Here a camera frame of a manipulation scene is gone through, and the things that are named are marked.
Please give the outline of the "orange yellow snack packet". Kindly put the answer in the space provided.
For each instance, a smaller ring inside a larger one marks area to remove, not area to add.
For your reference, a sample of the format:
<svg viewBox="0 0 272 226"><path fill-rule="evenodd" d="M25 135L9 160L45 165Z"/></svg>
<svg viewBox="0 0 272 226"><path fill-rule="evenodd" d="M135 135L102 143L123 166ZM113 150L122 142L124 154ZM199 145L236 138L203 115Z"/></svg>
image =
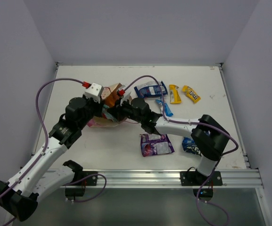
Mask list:
<svg viewBox="0 0 272 226"><path fill-rule="evenodd" d="M106 98L105 105L108 105L109 108L114 107L117 100L120 99L120 96L115 90L113 90Z"/></svg>

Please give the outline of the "pink beige paper bag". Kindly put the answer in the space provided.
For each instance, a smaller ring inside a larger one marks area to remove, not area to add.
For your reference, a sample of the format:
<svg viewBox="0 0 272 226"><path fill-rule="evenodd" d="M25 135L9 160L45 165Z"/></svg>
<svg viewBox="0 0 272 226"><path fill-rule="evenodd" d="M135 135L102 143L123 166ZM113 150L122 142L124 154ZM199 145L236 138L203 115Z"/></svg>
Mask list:
<svg viewBox="0 0 272 226"><path fill-rule="evenodd" d="M103 111L101 116L94 116L93 119L91 119L88 122L88 127L90 128L106 128L106 127L116 127L123 121L125 121L127 118L124 118L121 121L118 121L116 118L114 118L110 113L107 112L108 108L112 108L115 106L116 100L119 99L119 96L117 95L117 90L119 88L123 87L121 83L116 83L114 85L111 85L109 87L104 87L101 97L104 101L103 105Z"/></svg>

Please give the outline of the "dark blue snack packet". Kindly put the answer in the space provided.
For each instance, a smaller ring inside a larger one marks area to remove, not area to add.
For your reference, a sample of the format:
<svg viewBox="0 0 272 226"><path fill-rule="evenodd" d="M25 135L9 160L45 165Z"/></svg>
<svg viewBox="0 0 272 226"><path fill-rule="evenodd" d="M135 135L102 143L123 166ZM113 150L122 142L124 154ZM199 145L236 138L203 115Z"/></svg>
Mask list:
<svg viewBox="0 0 272 226"><path fill-rule="evenodd" d="M139 98L161 97L162 93L164 96L168 95L166 85L163 81L158 81L158 85L155 81L146 82L135 86L134 90Z"/></svg>

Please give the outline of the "purple snack packet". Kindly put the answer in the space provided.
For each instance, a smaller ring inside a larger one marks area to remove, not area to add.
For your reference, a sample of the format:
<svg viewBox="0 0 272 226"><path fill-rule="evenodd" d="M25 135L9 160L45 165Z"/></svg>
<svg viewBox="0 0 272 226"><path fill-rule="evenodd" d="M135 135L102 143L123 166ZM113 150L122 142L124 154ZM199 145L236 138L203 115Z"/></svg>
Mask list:
<svg viewBox="0 0 272 226"><path fill-rule="evenodd" d="M140 134L140 149L143 157L167 155L175 152L167 134Z"/></svg>

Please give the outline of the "blue M&M snack packet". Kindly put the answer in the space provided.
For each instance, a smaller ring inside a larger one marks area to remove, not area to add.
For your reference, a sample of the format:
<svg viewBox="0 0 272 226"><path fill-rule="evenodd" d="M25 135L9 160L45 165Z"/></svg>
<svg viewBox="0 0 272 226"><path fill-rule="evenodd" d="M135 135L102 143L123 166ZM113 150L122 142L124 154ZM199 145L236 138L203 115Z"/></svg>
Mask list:
<svg viewBox="0 0 272 226"><path fill-rule="evenodd" d="M162 101L162 99L156 99L155 102L158 105L161 113L164 112L167 117L173 116L172 111L170 110L168 104L165 101Z"/></svg>

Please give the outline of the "yellow M&M snack packet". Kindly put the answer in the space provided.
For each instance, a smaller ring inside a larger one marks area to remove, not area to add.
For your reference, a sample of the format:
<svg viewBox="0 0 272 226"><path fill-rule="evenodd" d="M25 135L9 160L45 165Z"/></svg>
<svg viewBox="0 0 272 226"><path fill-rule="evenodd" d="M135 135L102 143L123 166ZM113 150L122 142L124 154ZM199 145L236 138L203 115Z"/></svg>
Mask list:
<svg viewBox="0 0 272 226"><path fill-rule="evenodd" d="M178 93L179 87L173 84L169 85L170 104L181 104L181 98Z"/></svg>

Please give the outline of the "dark blue chips bag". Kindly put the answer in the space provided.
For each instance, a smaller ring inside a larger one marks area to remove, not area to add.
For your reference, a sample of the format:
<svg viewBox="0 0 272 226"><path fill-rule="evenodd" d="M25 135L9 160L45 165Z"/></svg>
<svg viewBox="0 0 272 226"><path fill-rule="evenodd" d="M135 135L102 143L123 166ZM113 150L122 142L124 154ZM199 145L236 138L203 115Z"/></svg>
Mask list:
<svg viewBox="0 0 272 226"><path fill-rule="evenodd" d="M182 148L184 152L186 153L191 153L194 155L199 155L201 156L201 152L197 145L195 144L194 140L188 137L185 137L182 141Z"/></svg>

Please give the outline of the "teal snack packet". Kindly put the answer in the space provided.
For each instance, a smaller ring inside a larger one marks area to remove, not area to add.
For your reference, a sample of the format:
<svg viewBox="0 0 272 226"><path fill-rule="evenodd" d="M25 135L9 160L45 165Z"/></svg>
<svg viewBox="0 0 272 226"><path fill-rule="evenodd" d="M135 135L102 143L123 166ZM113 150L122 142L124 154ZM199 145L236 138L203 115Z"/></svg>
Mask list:
<svg viewBox="0 0 272 226"><path fill-rule="evenodd" d="M103 105L103 108L102 108L102 117L107 119L107 120L110 120L110 121L115 121L116 118L113 117L112 114L110 114L107 110L109 109L109 106L108 105Z"/></svg>

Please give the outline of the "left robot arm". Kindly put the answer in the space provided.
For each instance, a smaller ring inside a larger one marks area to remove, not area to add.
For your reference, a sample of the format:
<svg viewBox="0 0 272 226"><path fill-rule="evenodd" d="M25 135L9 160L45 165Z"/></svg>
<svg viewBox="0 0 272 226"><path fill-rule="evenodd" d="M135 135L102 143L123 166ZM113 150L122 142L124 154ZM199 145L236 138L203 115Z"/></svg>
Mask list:
<svg viewBox="0 0 272 226"><path fill-rule="evenodd" d="M50 133L41 149L8 181L0 180L0 206L14 219L27 220L49 194L61 186L88 184L91 174L85 175L82 166L68 160L54 173L44 176L50 166L82 135L82 129L102 113L103 102L86 96L69 101L65 113Z"/></svg>

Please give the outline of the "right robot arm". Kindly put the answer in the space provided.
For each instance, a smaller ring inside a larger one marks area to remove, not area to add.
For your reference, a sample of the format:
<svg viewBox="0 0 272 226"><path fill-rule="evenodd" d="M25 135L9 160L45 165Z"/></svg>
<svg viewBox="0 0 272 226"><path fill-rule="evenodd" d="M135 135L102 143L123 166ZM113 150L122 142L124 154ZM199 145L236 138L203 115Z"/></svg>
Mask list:
<svg viewBox="0 0 272 226"><path fill-rule="evenodd" d="M204 114L194 120L164 118L162 114L152 111L142 98L123 102L118 100L107 112L117 120L128 118L139 122L149 134L192 138L202 155L195 173L195 180L201 185L212 179L212 172L230 138L229 133L210 115Z"/></svg>

